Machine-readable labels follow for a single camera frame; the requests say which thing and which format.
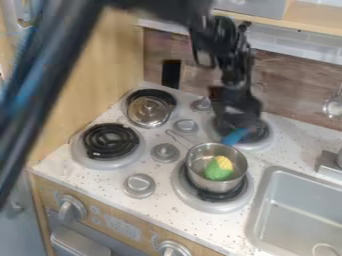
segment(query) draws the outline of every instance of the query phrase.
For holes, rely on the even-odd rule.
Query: white countertop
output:
[[[197,96],[168,88],[165,90],[175,94],[183,106],[180,115],[174,120],[192,118],[201,124],[203,114],[188,108],[189,102]],[[274,143],[262,152],[244,152],[255,188],[263,171],[269,166],[283,166],[320,176],[315,173],[314,165],[322,150],[337,152],[342,145],[342,132],[272,114],[264,114],[264,119],[275,129]],[[121,103],[112,106],[92,124],[103,122],[129,124],[122,114]],[[170,137],[164,136],[165,130],[169,129],[172,123],[173,121],[169,121],[166,125],[152,130],[135,127],[145,137],[148,150],[138,164],[131,167],[116,171],[87,169],[72,160],[69,145],[65,144],[36,165],[32,171],[223,254],[264,255],[254,248],[244,235],[251,202],[240,211],[216,215],[194,210],[177,198],[170,184],[171,172],[176,164],[158,164],[151,159],[149,152],[154,145],[169,142],[181,150],[181,159],[184,158],[186,149]],[[198,137],[200,140],[207,140],[202,129]],[[157,189],[151,197],[136,200],[124,194],[123,181],[135,173],[146,173],[155,179]]]

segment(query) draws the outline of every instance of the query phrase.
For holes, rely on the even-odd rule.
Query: black coil burner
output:
[[[98,124],[83,134],[83,144],[89,158],[110,160],[134,152],[139,146],[139,137],[122,124]]]
[[[198,188],[190,179],[188,172],[187,172],[187,167],[184,164],[182,167],[182,170],[184,172],[184,176],[186,179],[186,182],[197,191],[197,196],[203,200],[203,201],[208,201],[208,202],[221,202],[221,201],[227,201],[227,200],[232,200],[239,196],[245,189],[246,186],[248,186],[248,179],[245,176],[241,182],[232,190],[227,191],[225,193],[214,193],[214,192],[209,192],[206,190],[202,190]]]
[[[142,89],[133,92],[131,95],[128,96],[126,100],[127,106],[129,106],[134,100],[140,97],[155,97],[165,101],[169,106],[173,107],[173,109],[177,105],[176,99],[168,92],[157,90],[157,89]]]

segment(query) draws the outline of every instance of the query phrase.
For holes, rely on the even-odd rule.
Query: metal bowl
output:
[[[226,181],[212,181],[204,176],[204,170],[216,156],[232,161],[234,174]],[[247,173],[246,157],[237,149],[219,143],[204,143],[191,148],[186,156],[190,180],[200,189],[213,193],[226,193],[238,186]]]

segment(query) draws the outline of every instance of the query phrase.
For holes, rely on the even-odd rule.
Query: metal sink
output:
[[[342,187],[295,171],[265,171],[246,226],[274,255],[342,256]]]

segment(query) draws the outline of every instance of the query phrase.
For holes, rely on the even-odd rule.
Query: silver knob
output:
[[[192,256],[184,245],[171,240],[165,240],[159,245],[158,252],[161,256]]]
[[[60,200],[58,219],[68,225],[73,221],[80,221],[87,217],[87,209],[84,204],[73,196],[65,195]]]

